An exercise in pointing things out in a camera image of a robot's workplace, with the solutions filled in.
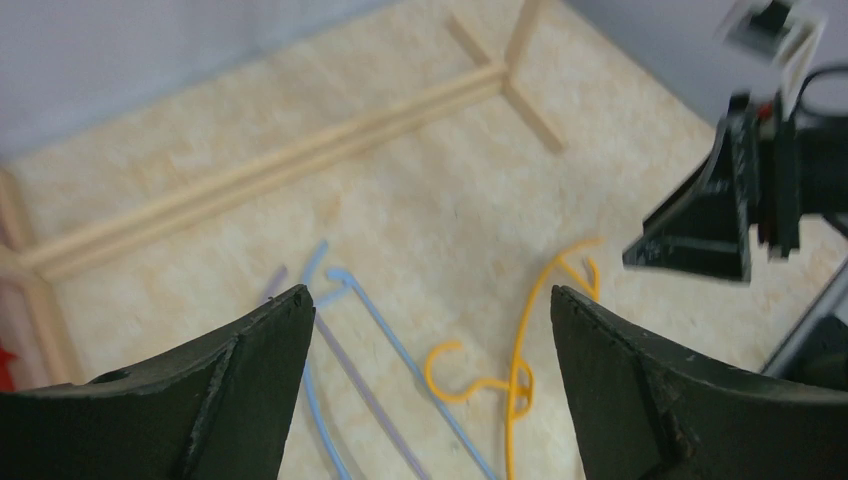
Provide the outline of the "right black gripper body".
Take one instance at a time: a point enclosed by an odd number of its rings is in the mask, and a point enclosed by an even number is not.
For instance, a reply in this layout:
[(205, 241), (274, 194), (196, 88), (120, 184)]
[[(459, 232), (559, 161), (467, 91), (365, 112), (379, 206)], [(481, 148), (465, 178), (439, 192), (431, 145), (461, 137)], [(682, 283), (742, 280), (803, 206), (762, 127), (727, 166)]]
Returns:
[(773, 259), (800, 249), (800, 220), (847, 213), (847, 115), (779, 98), (755, 107), (757, 193), (750, 223)]

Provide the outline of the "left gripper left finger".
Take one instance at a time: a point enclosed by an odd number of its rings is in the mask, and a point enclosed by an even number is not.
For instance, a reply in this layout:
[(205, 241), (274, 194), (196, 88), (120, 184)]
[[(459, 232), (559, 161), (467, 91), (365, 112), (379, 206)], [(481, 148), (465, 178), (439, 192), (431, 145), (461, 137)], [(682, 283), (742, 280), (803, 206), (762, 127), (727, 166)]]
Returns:
[(2, 477), (276, 478), (314, 317), (297, 285), (88, 383), (3, 394)]

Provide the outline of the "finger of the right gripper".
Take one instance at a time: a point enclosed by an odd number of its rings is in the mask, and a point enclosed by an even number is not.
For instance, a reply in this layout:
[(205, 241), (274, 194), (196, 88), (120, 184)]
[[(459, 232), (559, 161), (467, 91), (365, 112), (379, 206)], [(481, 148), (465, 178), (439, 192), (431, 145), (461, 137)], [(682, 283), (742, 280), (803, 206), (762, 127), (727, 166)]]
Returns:
[(761, 197), (757, 143), (754, 114), (722, 118), (703, 163), (643, 221), (623, 264), (748, 283)]

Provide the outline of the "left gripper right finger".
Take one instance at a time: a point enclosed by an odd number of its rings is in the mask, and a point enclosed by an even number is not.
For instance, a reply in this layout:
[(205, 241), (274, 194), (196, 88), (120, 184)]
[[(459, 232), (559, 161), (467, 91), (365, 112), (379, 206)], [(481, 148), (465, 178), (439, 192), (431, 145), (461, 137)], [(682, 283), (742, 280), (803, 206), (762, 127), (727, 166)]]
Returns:
[(705, 356), (567, 286), (550, 318), (589, 479), (843, 479), (847, 396)]

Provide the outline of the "blue hanger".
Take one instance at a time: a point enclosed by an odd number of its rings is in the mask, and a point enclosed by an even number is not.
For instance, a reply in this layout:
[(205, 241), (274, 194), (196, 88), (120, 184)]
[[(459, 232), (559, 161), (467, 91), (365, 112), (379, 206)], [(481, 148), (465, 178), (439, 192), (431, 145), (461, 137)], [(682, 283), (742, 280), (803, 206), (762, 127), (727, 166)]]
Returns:
[(448, 426), (451, 428), (451, 430), (454, 432), (454, 434), (456, 435), (460, 443), (463, 445), (469, 456), (481, 470), (484, 478), (494, 479), (496, 477), (494, 469), (489, 466), (486, 460), (484, 460), (480, 451), (474, 446), (471, 438), (460, 426), (456, 418), (450, 413), (445, 402), (437, 399), (435, 395), (429, 391), (428, 387), (426, 386), (423, 371), (417, 366), (416, 362), (413, 360), (413, 357), (409, 354), (407, 349), (403, 346), (402, 342), (395, 335), (389, 324), (380, 314), (376, 305), (369, 298), (366, 291), (359, 283), (359, 281), (355, 278), (355, 276), (346, 268), (329, 267), (326, 270), (326, 277), (332, 282), (337, 282), (339, 284), (339, 287), (336, 290), (317, 299), (315, 301), (315, 307), (317, 309), (320, 309), (323, 306), (330, 304), (338, 298), (344, 296), (348, 291), (355, 292), (355, 294), (361, 300), (362, 304), (366, 307), (371, 317), (381, 329), (389, 343), (392, 345), (392, 347), (403, 360), (407, 368), (413, 374), (416, 381), (422, 385), (422, 388), (424, 389), (425, 393), (430, 397), (431, 401), (434, 403), (435, 407), (438, 409)]

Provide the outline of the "purple hanger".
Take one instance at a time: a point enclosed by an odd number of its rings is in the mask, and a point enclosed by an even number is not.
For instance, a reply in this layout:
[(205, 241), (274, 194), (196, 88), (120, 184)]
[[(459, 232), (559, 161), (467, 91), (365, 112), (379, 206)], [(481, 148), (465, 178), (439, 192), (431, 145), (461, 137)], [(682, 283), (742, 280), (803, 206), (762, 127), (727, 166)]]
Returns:
[[(360, 394), (366, 405), (369, 407), (375, 419), (383, 428), (384, 432), (387, 434), (396, 450), (404, 458), (412, 472), (416, 475), (418, 479), (430, 479), (431, 476), (429, 475), (429, 473), (423, 467), (411, 447), (400, 434), (394, 422), (390, 419), (379, 400), (375, 397), (373, 391), (370, 389), (370, 387), (367, 385), (367, 383), (361, 376), (359, 370), (355, 367), (353, 361), (347, 355), (347, 352), (343, 349), (339, 341), (336, 339), (335, 335), (332, 333), (330, 328), (326, 325), (326, 323), (323, 321), (319, 314), (315, 315), (315, 326), (317, 327), (321, 335), (324, 337), (325, 342), (327, 343), (333, 354), (336, 356), (336, 359), (340, 363), (344, 372), (347, 374), (348, 378), (353, 383), (355, 389)], [(338, 475), (338, 478), (352, 479), (350, 471), (346, 468), (346, 465), (342, 460), (338, 450), (335, 448), (333, 440), (330, 436), (327, 424), (321, 412), (319, 401), (317, 399), (314, 381), (312, 379), (308, 363), (306, 363), (304, 366), (302, 382), (307, 397), (307, 403), (309, 405), (310, 412), (313, 418), (313, 422), (316, 426), (316, 429), (318, 430), (321, 443), (330, 457), (330, 461)]]

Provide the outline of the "red plastic tray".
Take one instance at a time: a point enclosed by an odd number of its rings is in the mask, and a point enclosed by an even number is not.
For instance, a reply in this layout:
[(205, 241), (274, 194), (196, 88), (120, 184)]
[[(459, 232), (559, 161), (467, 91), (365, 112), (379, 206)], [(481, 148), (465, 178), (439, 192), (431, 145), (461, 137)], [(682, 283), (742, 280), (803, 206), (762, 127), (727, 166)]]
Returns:
[(0, 390), (2, 392), (14, 392), (16, 390), (9, 365), (17, 359), (18, 357), (15, 354), (7, 351), (3, 346), (0, 347)]

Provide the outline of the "wooden hanger rack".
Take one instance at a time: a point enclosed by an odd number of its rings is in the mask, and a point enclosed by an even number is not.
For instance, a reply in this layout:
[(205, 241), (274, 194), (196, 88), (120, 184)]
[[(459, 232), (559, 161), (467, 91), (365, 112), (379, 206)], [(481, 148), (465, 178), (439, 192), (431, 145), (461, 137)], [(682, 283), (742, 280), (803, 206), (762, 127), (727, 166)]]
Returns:
[(40, 244), (31, 227), (19, 185), (1, 172), (1, 283), (18, 290), (24, 306), (16, 312), (34, 339), (23, 350), (22, 379), (35, 386), (78, 382), (82, 370), (56, 299), (53, 283), (95, 268), (243, 204), (269, 190), (375, 148), (459, 109), (503, 95), (542, 144), (559, 153), (565, 141), (531, 101), (516, 77), (542, 9), (523, 2), (504, 54), (491, 52), (458, 15), (451, 35), (475, 69), (343, 123), (229, 171), (211, 175), (126, 215)]

